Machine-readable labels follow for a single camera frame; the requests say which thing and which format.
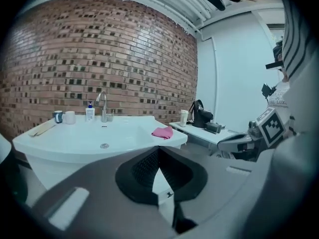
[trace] white wall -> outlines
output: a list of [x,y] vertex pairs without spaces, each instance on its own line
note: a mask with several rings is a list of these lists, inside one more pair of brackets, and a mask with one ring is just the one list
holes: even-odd
[[211,39],[197,42],[198,81],[196,99],[201,99],[206,110],[214,112],[216,99],[215,55]]
[[274,62],[270,31],[249,12],[211,24],[203,29],[203,35],[213,36],[216,51],[211,39],[198,42],[196,99],[215,111],[215,122],[246,131],[248,122],[267,107],[261,93],[263,84],[272,87],[279,81],[277,71],[265,68]]
[[266,24],[285,24],[285,10],[282,9],[263,9],[255,11]]

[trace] gray floor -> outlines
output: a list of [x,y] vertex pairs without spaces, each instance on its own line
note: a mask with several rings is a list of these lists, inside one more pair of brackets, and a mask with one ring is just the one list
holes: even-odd
[[211,153],[211,151],[207,147],[194,142],[187,142],[186,144],[182,145],[181,149],[190,153],[196,153],[198,155],[209,156]]
[[46,188],[39,181],[35,173],[24,166],[19,165],[22,177],[25,179],[28,186],[28,197],[26,199],[26,204],[32,207],[35,202],[46,192]]

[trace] white table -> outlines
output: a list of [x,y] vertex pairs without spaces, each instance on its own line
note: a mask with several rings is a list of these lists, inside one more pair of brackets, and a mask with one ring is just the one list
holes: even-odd
[[214,134],[206,131],[203,128],[194,127],[192,125],[186,125],[185,127],[182,127],[179,125],[179,122],[171,122],[169,124],[174,128],[182,130],[215,145],[217,145],[221,140],[235,134],[235,132],[229,131],[227,129],[222,129],[220,133]]

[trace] pink towel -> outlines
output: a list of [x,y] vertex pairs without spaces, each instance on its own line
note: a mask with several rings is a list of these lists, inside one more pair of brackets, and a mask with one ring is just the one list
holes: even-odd
[[153,136],[164,138],[165,140],[170,139],[173,136],[173,129],[168,126],[165,128],[156,128],[152,133]]

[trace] soap dispenser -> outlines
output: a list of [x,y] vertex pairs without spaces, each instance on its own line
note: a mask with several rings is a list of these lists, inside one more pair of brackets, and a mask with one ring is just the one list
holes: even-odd
[[95,108],[93,108],[92,102],[90,102],[88,108],[85,109],[85,113],[87,122],[94,121]]

